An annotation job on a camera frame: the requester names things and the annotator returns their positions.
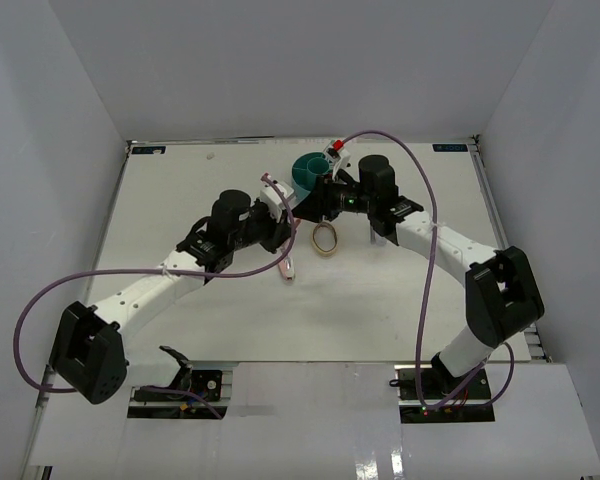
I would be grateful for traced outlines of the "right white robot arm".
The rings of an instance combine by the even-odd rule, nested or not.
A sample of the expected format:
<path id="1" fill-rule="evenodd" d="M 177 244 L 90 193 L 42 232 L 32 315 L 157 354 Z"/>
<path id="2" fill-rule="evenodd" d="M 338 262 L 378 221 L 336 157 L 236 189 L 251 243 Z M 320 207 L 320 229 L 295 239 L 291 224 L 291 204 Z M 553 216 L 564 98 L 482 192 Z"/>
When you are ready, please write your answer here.
<path id="1" fill-rule="evenodd" d="M 314 223 L 364 214 L 376 235 L 433 261 L 463 286 L 466 325 L 432 359 L 433 390 L 455 398 L 471 370 L 544 315 L 529 260 L 517 247 L 498 250 L 435 224 L 423 206 L 400 194 L 387 157 L 363 157 L 358 172 L 353 179 L 320 153 L 303 155 L 291 170 L 299 195 L 294 214 Z"/>

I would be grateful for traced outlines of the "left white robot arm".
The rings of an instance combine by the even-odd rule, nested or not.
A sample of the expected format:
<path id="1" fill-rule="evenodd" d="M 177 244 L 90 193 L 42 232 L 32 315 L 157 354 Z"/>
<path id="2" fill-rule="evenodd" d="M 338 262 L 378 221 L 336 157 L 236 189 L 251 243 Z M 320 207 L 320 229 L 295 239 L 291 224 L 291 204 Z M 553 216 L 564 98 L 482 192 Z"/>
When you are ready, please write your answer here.
<path id="1" fill-rule="evenodd" d="M 76 301 L 62 313 L 50 355 L 55 372 L 97 405 L 122 386 L 131 339 L 177 300 L 217 278 L 236 251 L 259 244 L 276 253 L 288 245 L 294 190 L 284 182 L 265 185 L 257 199 L 223 191 L 211 213 L 191 230 L 155 273 L 91 306 Z"/>

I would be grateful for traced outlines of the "teal round desk organizer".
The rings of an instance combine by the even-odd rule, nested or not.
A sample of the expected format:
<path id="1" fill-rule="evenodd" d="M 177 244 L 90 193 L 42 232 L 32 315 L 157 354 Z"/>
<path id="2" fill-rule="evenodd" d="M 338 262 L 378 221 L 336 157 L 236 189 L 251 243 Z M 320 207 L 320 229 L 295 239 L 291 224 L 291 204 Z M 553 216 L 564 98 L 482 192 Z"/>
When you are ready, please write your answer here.
<path id="1" fill-rule="evenodd" d="M 322 152 L 310 152 L 299 157 L 291 170 L 292 187 L 299 202 L 313 191 L 318 176 L 332 171 L 331 164 Z"/>

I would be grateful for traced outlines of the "masking tape roll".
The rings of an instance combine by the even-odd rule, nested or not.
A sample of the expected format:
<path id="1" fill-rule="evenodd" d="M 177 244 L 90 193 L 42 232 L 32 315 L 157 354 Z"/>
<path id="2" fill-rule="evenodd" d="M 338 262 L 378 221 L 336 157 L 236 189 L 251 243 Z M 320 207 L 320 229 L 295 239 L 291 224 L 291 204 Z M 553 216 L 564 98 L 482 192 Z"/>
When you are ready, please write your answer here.
<path id="1" fill-rule="evenodd" d="M 316 224 L 310 236 L 314 252 L 322 258 L 333 257 L 339 246 L 339 236 L 336 228 L 329 222 Z"/>

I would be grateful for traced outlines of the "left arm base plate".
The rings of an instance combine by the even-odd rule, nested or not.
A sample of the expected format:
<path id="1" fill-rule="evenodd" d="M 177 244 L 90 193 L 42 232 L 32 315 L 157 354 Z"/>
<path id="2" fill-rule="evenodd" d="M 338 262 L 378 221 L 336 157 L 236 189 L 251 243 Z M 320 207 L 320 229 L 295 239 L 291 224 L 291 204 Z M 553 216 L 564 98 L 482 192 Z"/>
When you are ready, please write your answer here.
<path id="1" fill-rule="evenodd" d="M 134 388 L 127 410 L 129 419 L 222 420 L 232 394 L 233 367 L 199 364 L 169 346 L 160 350 L 178 370 L 165 387 Z"/>

